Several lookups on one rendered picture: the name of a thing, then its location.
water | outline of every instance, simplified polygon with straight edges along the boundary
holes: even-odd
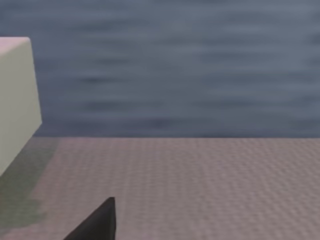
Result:
[[[302,0],[2,0],[32,40],[38,136],[320,137],[320,11]]]

textured floor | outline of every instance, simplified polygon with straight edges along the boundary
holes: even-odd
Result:
[[[117,240],[318,240],[320,140],[33,138],[0,239],[62,240],[111,196]]]

pink top surface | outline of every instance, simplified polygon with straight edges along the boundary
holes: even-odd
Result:
[[[0,37],[0,55],[28,41],[28,37]]]

white cube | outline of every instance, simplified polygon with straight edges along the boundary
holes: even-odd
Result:
[[[0,176],[42,123],[28,37],[0,37]]]

dark pointed object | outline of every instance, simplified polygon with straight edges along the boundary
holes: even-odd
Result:
[[[108,198],[64,240],[115,240],[116,201]]]

